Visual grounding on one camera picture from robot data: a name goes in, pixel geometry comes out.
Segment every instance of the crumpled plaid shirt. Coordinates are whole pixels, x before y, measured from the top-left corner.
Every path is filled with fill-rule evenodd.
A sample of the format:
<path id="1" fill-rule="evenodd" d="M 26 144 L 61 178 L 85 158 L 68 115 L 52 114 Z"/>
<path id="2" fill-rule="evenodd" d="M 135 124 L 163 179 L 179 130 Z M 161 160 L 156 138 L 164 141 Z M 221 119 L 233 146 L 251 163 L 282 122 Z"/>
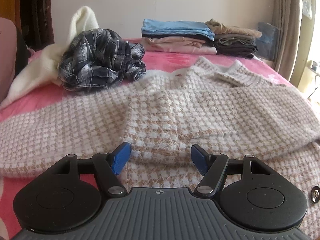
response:
<path id="1" fill-rule="evenodd" d="M 123 41 L 112 30 L 83 31 L 73 39 L 59 62 L 66 90 L 92 92 L 136 81 L 146 73 L 143 46 Z"/>

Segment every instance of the houndstooth pattern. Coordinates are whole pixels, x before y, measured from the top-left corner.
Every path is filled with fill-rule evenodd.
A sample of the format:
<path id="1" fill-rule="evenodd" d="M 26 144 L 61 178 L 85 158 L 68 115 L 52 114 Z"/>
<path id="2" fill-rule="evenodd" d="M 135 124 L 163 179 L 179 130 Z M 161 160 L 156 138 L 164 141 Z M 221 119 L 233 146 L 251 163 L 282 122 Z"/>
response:
<path id="1" fill-rule="evenodd" d="M 132 156 L 120 175 L 127 188 L 193 189 L 201 180 L 190 160 L 197 143 L 230 158 L 256 155 L 308 197 L 320 184 L 319 136 L 320 121 L 295 88 L 273 85 L 237 61 L 225 69 L 201 57 L 182 75 L 69 98 L 0 123 L 0 172 L 33 176 L 66 154 L 87 158 L 128 141 Z M 300 227 L 313 239 L 319 213 L 310 203 Z"/>

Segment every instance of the beige curtain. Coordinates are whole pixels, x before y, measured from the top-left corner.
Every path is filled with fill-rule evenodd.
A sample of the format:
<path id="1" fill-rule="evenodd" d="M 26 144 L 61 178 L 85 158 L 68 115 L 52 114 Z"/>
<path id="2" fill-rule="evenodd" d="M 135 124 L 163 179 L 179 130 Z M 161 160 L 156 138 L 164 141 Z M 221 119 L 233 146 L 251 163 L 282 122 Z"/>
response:
<path id="1" fill-rule="evenodd" d="M 275 0 L 273 25 L 280 29 L 274 69 L 290 80 L 297 57 L 302 0 Z"/>

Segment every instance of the blue folded shirt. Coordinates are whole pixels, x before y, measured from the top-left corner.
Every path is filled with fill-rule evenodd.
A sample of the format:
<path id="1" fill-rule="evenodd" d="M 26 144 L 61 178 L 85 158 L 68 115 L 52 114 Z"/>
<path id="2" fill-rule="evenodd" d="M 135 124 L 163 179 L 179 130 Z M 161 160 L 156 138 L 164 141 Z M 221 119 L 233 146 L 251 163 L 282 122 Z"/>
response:
<path id="1" fill-rule="evenodd" d="M 208 26 L 201 22 L 161 22 L 151 19 L 144 19 L 141 28 L 142 34 L 148 35 L 196 35 L 206 36 L 213 41 L 215 34 Z"/>

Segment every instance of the logo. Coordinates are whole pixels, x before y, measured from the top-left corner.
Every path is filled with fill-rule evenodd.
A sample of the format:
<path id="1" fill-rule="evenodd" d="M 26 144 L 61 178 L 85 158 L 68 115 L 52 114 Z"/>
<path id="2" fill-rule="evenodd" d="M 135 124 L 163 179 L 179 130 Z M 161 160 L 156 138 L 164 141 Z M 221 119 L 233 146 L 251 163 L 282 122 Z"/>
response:
<path id="1" fill-rule="evenodd" d="M 157 193 L 158 195 L 162 195 L 165 192 L 163 190 L 157 190 L 155 193 Z"/>

